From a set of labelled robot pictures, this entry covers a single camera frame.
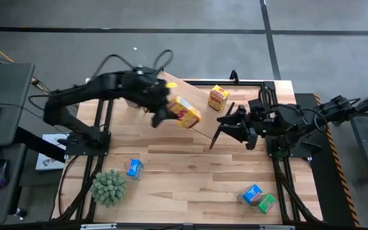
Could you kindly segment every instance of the succulent plant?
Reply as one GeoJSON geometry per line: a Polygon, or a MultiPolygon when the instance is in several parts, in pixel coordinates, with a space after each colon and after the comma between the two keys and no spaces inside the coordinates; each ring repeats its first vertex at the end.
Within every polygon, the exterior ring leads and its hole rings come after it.
{"type": "Polygon", "coordinates": [[[100,172],[93,180],[90,190],[95,202],[99,205],[107,208],[115,206],[125,195],[126,179],[114,169],[109,172],[100,172]]]}

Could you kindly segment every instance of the yellow and black tape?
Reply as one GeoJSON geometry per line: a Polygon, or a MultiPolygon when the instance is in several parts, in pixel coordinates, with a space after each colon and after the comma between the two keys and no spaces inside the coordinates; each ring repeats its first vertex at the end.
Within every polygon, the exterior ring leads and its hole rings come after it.
{"type": "MultiPolygon", "coordinates": [[[[316,94],[316,93],[314,93],[313,95],[316,98],[316,101],[318,102],[318,105],[321,105],[322,103],[320,101],[319,95],[316,94]]],[[[333,142],[333,139],[332,139],[332,133],[330,132],[330,129],[329,129],[328,126],[327,126],[327,130],[326,130],[326,135],[327,135],[328,142],[330,144],[330,149],[332,150],[332,154],[333,154],[334,159],[335,159],[336,168],[339,171],[340,181],[341,181],[342,186],[343,186],[343,191],[346,194],[346,199],[348,201],[349,208],[351,210],[351,216],[353,217],[353,221],[355,223],[355,226],[360,227],[360,223],[358,221],[358,217],[357,217],[357,214],[356,214],[356,211],[355,211],[355,206],[354,206],[353,200],[351,199],[351,196],[350,196],[349,187],[348,187],[348,184],[346,182],[346,179],[344,178],[342,165],[340,163],[339,156],[337,155],[337,152],[336,152],[336,146],[335,146],[335,144],[333,142]]]]}

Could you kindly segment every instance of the small carton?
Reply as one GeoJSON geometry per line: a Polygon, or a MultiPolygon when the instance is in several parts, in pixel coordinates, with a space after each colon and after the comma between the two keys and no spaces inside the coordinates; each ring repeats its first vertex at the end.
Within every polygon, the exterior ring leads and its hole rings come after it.
{"type": "Polygon", "coordinates": [[[169,102],[168,109],[178,117],[177,123],[184,128],[191,128],[199,121],[201,115],[199,111],[192,107],[184,98],[177,96],[169,102]]]}
{"type": "Polygon", "coordinates": [[[130,159],[130,163],[128,164],[127,176],[140,180],[141,171],[143,170],[143,164],[139,159],[130,159]]]}
{"type": "Polygon", "coordinates": [[[228,91],[222,89],[219,86],[214,86],[214,88],[212,88],[210,91],[208,105],[216,111],[221,111],[227,103],[228,96],[228,91]]]}
{"type": "Polygon", "coordinates": [[[256,201],[261,195],[262,190],[257,186],[253,185],[247,189],[245,189],[239,196],[238,199],[243,204],[251,204],[253,201],[256,201]]]}
{"type": "Polygon", "coordinates": [[[258,200],[252,202],[250,207],[256,213],[267,214],[275,202],[276,199],[271,194],[262,194],[258,200]]]}

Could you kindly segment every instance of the blue carton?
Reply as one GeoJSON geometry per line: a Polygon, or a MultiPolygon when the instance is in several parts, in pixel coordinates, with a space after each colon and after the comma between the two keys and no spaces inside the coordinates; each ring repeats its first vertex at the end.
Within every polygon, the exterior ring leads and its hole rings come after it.
{"type": "Polygon", "coordinates": [[[258,200],[262,190],[257,186],[253,185],[245,189],[239,196],[238,199],[243,204],[251,204],[253,201],[258,200]]]}
{"type": "Polygon", "coordinates": [[[128,164],[127,176],[140,180],[141,171],[143,170],[143,164],[139,159],[130,159],[130,163],[128,164]]]}

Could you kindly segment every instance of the wooden tabletop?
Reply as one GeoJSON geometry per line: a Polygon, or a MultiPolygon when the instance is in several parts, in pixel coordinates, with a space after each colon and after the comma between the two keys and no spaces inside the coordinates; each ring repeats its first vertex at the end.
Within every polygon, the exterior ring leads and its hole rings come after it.
{"type": "MultiPolygon", "coordinates": [[[[275,81],[279,103],[295,103],[291,81],[275,81]]],[[[209,91],[211,86],[198,86],[209,91]]],[[[229,101],[247,105],[257,98],[258,87],[223,86],[231,94],[229,101]]],[[[77,117],[93,125],[97,100],[80,104],[77,117]]],[[[208,224],[280,224],[279,204],[266,215],[254,213],[236,196],[256,184],[264,193],[277,198],[273,164],[266,152],[264,139],[253,151],[220,134],[213,149],[211,139],[199,132],[179,127],[175,121],[163,121],[156,129],[150,125],[152,114],[129,108],[124,99],[115,100],[110,131],[109,154],[103,171],[115,169],[126,173],[131,158],[144,164],[141,181],[127,179],[124,200],[113,208],[96,206],[95,222],[152,222],[208,224]]],[[[291,158],[296,193],[315,217],[322,219],[310,165],[291,158]]],[[[81,188],[86,157],[79,157],[68,170],[61,194],[63,210],[81,188]]],[[[292,218],[290,198],[286,202],[292,218]]],[[[86,197],[85,212],[90,194],[86,197]]],[[[56,205],[52,217],[58,216],[56,205]]]]}

